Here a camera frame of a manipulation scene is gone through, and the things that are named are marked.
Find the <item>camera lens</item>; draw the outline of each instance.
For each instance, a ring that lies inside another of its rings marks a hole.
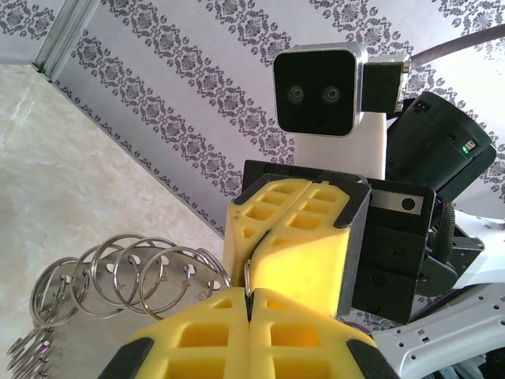
[[[323,92],[323,100],[328,104],[336,103],[339,97],[340,91],[336,87],[326,87]]]
[[[295,85],[291,87],[288,96],[293,103],[300,103],[303,100],[303,89]]]

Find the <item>white plastic panel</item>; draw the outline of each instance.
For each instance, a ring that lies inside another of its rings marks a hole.
[[[294,163],[297,166],[384,179],[386,131],[386,115],[367,112],[348,137],[295,134]]]
[[[418,379],[503,347],[505,284],[475,287],[446,309],[372,337],[402,379]]]

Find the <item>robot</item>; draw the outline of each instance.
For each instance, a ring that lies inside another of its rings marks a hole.
[[[295,161],[245,162],[232,288],[138,332],[100,378],[414,379],[505,346],[503,241],[451,207],[496,151],[438,96],[399,102],[411,66],[359,43],[276,58]],[[413,320],[416,292],[451,296]],[[404,326],[367,335],[335,320],[351,306]]]

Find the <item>black bracket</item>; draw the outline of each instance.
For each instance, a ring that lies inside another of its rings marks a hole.
[[[484,244],[478,238],[453,237],[452,243],[452,254],[446,264],[437,261],[430,255],[430,249],[426,248],[427,254],[416,289],[419,295],[445,295],[484,249]]]

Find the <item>metal frame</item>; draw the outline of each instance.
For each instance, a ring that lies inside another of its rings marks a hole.
[[[49,80],[54,80],[62,71],[70,51],[98,5],[99,0],[66,0],[63,3],[33,62],[34,67]]]

